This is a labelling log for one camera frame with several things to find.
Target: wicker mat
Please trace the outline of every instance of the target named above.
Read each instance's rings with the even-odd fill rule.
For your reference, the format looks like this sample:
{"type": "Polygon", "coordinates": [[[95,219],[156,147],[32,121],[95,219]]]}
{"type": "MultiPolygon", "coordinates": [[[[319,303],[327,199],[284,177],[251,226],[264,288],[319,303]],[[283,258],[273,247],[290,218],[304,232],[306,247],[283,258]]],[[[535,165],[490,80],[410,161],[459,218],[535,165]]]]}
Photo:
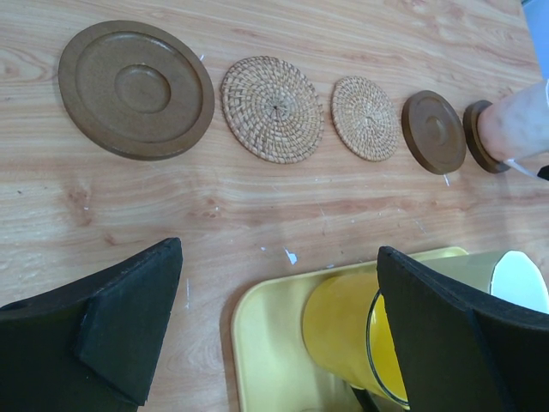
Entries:
{"type": "Polygon", "coordinates": [[[297,163],[322,139],[323,109],[312,83],[278,58],[245,58],[221,84],[225,119],[254,155],[275,163],[297,163]]]}
{"type": "Polygon", "coordinates": [[[374,82],[350,76],[335,84],[332,118],[341,140],[368,161],[384,161],[397,148],[401,128],[389,96],[374,82]]]}

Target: brown coaster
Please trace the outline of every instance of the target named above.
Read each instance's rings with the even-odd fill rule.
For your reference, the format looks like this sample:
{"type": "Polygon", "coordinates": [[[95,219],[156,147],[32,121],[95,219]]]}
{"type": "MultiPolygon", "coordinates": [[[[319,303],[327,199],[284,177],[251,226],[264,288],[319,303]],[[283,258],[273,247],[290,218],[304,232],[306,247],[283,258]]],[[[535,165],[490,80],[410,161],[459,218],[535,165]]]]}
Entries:
{"type": "Polygon", "coordinates": [[[374,82],[350,76],[335,84],[332,118],[341,140],[368,161],[391,157],[401,134],[389,96],[374,82]]]}
{"type": "Polygon", "coordinates": [[[274,163],[297,163],[322,139],[323,109],[312,83],[278,58],[245,58],[221,84],[225,119],[251,153],[274,163]]]}
{"type": "Polygon", "coordinates": [[[61,56],[59,87],[78,128],[131,159],[189,150],[214,115],[214,88],[200,59],[169,33],[135,21],[78,33],[61,56]]]}
{"type": "Polygon", "coordinates": [[[465,161],[462,123],[440,94],[423,90],[410,97],[402,109],[402,131],[415,160],[431,173],[454,172],[465,161]]]}
{"type": "Polygon", "coordinates": [[[491,105],[492,103],[488,100],[479,100],[470,105],[465,110],[465,113],[463,113],[463,129],[465,130],[469,151],[480,167],[489,173],[502,173],[508,171],[510,169],[509,166],[502,161],[495,160],[486,152],[480,141],[479,130],[477,129],[480,114],[491,105]]]}

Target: yellow cup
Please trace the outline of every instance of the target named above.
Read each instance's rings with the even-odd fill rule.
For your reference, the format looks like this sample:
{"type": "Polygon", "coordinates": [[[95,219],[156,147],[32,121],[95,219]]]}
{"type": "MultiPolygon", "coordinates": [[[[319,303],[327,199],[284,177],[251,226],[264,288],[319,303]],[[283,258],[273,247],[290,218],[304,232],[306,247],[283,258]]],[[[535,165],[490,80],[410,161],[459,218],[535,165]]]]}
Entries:
{"type": "Polygon", "coordinates": [[[321,283],[307,301],[302,327],[320,367],[409,409],[375,273],[321,283]]]}

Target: wood grain surface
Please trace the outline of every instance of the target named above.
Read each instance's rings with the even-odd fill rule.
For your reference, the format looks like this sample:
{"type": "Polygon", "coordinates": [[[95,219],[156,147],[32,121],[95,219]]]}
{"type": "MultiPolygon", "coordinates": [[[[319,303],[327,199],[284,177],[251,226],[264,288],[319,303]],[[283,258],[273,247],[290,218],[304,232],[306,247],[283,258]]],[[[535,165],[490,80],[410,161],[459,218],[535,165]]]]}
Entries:
{"type": "Polygon", "coordinates": [[[372,260],[380,245],[408,253],[514,248],[549,275],[546,182],[512,171],[492,176],[470,154],[458,172],[436,176],[403,139],[390,160],[363,161],[329,116],[343,76],[373,80],[398,111],[427,88],[460,115],[471,102],[537,82],[516,0],[2,0],[0,42],[0,305],[165,237],[183,241],[178,296],[140,410],[238,410],[231,314],[265,279],[372,260]],[[61,52],[83,28],[116,19],[160,27],[203,56],[216,112],[189,152],[126,160],[70,121],[57,84],[61,52]],[[317,88],[326,127],[307,161],[257,159],[227,128],[221,79],[255,55],[287,60],[317,88]]]}

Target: light green tray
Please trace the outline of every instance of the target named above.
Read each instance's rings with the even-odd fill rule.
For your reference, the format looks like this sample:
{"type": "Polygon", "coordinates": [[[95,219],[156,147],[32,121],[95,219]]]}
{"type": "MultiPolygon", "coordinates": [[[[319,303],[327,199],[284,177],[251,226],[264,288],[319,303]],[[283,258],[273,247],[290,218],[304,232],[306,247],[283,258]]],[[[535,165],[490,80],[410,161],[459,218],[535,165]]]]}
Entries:
{"type": "MultiPolygon", "coordinates": [[[[448,247],[411,255],[419,261],[467,255],[448,247]]],[[[377,263],[354,264],[257,284],[232,316],[232,348],[243,412],[361,412],[349,386],[317,367],[301,336],[312,291],[333,276],[376,276],[377,263]]]]}

